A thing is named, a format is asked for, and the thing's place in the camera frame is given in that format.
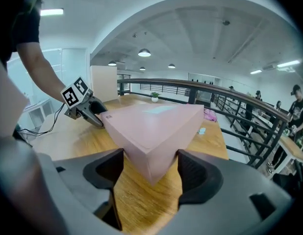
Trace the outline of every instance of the pink box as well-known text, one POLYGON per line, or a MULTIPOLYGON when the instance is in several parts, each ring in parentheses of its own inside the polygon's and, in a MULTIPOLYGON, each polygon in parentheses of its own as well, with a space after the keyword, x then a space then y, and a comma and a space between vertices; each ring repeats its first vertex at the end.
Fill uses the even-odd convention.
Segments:
POLYGON ((157 183, 203 122, 203 105, 139 104, 101 113, 107 132, 137 170, 157 183))

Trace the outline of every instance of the wooden tabletop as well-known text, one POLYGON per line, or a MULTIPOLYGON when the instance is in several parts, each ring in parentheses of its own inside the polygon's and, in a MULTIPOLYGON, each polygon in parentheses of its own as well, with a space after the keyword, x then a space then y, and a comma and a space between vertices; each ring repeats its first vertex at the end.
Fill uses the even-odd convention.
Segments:
MULTIPOLYGON (((151 98, 124 95, 106 102, 107 109, 117 109, 133 104, 151 103, 151 98)), ((159 100, 157 103, 171 103, 159 100)), ((40 132, 49 130, 53 115, 49 115, 40 132)), ((218 123, 204 120, 204 135, 196 134, 189 150, 228 159, 225 141, 218 123)), ((32 143, 37 152, 46 153, 53 160, 85 156, 118 148, 105 129, 99 129, 83 119, 73 120, 60 114, 52 132, 37 137, 32 143)), ((177 161, 165 176, 152 187, 125 158, 124 169, 115 188, 116 204, 123 232, 127 234, 155 234, 177 212, 177 201, 182 194, 177 161)))
POLYGON ((292 139, 281 135, 279 142, 283 144, 285 148, 296 158, 303 160, 303 152, 301 149, 293 142, 292 139))

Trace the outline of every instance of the black cap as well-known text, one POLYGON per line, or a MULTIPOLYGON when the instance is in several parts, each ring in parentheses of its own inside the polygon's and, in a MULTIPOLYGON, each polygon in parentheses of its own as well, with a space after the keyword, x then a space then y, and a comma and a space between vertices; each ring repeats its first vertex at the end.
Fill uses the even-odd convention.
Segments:
POLYGON ((293 94, 295 94, 300 89, 301 89, 300 86, 297 84, 295 86, 293 86, 293 89, 292 89, 293 94))

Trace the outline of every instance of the wooden handrail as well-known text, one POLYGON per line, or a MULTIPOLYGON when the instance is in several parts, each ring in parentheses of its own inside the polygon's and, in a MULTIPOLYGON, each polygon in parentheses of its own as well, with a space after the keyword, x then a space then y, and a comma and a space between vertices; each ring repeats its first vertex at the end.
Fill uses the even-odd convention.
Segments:
POLYGON ((197 89, 200 91, 207 91, 211 93, 216 93, 224 96, 229 96, 231 98, 237 99, 244 103, 248 103, 254 107, 257 107, 263 111, 266 111, 272 114, 274 117, 287 122, 288 117, 286 114, 277 111, 274 107, 267 105, 266 103, 248 96, 246 94, 231 91, 225 87, 220 87, 211 84, 205 84, 200 82, 188 81, 188 80, 177 80, 177 79, 162 79, 162 78, 131 78, 131 79, 120 79, 118 83, 132 83, 132 84, 158 84, 158 85, 167 85, 167 86, 177 86, 188 89, 197 89))

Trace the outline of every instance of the small plant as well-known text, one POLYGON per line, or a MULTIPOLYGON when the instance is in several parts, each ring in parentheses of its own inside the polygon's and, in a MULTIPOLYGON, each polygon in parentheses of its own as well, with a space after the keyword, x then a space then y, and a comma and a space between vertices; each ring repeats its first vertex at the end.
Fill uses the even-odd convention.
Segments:
POLYGON ((152 96, 152 97, 158 97, 159 95, 160 95, 160 93, 157 93, 157 92, 152 92, 152 93, 151 93, 151 96, 152 96))

